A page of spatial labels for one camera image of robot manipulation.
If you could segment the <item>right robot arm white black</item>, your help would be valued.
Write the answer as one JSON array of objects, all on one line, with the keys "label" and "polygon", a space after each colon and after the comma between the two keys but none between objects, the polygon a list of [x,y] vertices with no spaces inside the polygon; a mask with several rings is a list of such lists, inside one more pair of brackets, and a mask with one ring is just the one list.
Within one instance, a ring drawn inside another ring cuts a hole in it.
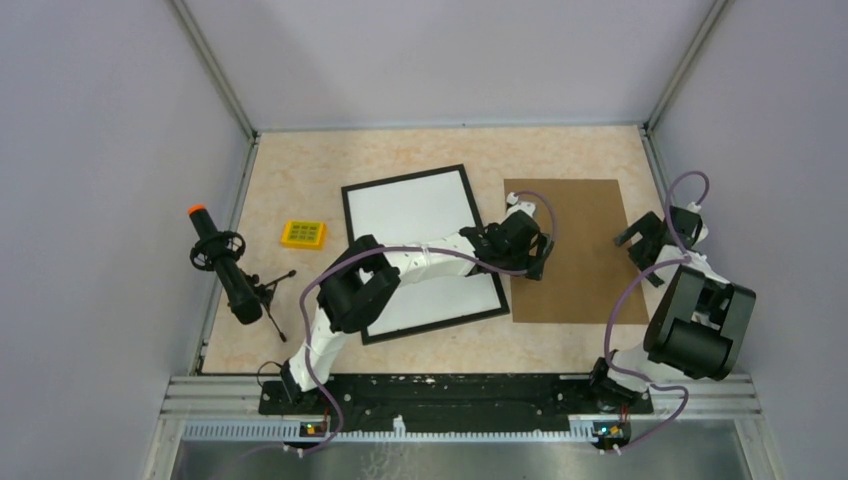
[{"label": "right robot arm white black", "polygon": [[641,344],[595,362],[586,385],[594,409],[633,406],[653,381],[722,380],[736,364],[757,295],[696,251],[708,235],[700,210],[696,203],[673,206],[668,220],[648,212],[614,238],[663,296]]}]

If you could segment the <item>brown frame backing board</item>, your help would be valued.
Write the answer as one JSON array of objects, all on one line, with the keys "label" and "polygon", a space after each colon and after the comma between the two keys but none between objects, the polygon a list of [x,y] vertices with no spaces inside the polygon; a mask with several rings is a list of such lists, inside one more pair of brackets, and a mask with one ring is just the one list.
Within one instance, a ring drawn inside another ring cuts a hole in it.
[{"label": "brown frame backing board", "polygon": [[504,191],[544,196],[537,222],[557,234],[540,281],[511,280],[512,319],[522,324],[604,324],[638,269],[614,238],[629,225],[613,179],[506,179]]}]

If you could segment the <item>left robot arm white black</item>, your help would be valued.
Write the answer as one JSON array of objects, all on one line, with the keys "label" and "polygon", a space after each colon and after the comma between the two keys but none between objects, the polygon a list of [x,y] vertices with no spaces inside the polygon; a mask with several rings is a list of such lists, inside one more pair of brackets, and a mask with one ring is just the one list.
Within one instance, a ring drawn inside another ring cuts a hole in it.
[{"label": "left robot arm white black", "polygon": [[539,281],[558,233],[542,231],[532,213],[513,207],[501,222],[427,242],[391,245],[371,234],[358,238],[300,295],[305,338],[280,368],[283,401],[297,413],[314,410],[347,338],[375,323],[399,289],[482,274]]}]

